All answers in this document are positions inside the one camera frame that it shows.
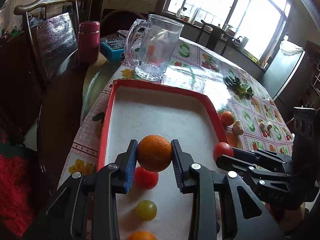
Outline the right hand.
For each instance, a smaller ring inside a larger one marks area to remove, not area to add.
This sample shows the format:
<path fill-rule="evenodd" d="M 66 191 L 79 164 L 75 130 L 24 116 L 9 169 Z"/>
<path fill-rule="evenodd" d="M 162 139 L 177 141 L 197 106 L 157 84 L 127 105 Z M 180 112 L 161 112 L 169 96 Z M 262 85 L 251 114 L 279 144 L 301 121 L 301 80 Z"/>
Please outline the right hand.
<path fill-rule="evenodd" d="M 305 216 L 305 202 L 296 210 L 283 210 L 268 203 L 265 203 L 265 207 L 284 232 L 288 232 L 296 227 Z"/>

